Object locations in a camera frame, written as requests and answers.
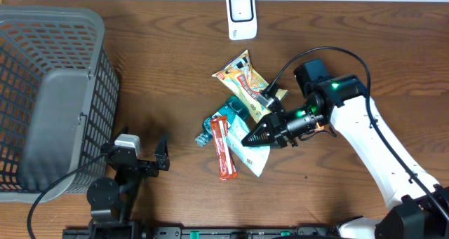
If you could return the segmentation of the orange tissue pack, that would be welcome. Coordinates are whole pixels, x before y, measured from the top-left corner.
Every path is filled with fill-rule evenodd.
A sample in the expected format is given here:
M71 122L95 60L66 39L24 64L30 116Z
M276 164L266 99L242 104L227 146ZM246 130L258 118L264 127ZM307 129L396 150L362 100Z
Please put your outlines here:
M318 132L318 131L321 131L321 130L324 130L324 127L321 126L319 123L316 123L315 131Z

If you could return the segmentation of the mint green snack packet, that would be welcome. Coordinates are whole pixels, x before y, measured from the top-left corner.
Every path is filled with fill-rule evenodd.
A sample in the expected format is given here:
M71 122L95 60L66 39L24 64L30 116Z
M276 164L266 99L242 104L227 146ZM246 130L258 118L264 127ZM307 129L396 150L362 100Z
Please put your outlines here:
M227 145L257 177L260 177L269 158L270 146L242 145L241 141L249 132L245 121L235 116L228 129Z

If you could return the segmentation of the red white snack bar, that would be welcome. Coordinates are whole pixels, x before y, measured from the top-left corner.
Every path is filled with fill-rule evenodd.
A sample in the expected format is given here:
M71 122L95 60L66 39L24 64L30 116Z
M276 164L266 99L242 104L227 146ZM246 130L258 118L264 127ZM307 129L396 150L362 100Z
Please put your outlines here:
M227 144L228 124L226 116L219 116L210 120L213 143L220 167L220 180L225 182L238 177L238 172Z

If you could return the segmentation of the yellow chip snack bag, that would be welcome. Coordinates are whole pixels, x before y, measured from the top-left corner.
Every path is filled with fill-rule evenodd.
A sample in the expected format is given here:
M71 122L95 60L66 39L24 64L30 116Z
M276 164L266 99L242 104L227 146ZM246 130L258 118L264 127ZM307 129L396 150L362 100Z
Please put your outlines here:
M221 81L243 102L256 123L271 113L257 100L269 83L253 67L248 50L244 50L212 77Z

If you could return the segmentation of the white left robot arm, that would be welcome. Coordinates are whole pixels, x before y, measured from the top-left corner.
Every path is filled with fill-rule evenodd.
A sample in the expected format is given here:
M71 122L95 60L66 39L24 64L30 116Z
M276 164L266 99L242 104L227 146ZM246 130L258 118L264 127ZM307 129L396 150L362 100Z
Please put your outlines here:
M89 238L151 238L145 223L130 217L141 183L169 170L167 134L157 144L153 161L139 159L140 152L140 138L128 134L128 128L101 146L100 154L116 174L113 178L101 177L88 188L86 197L92 216Z

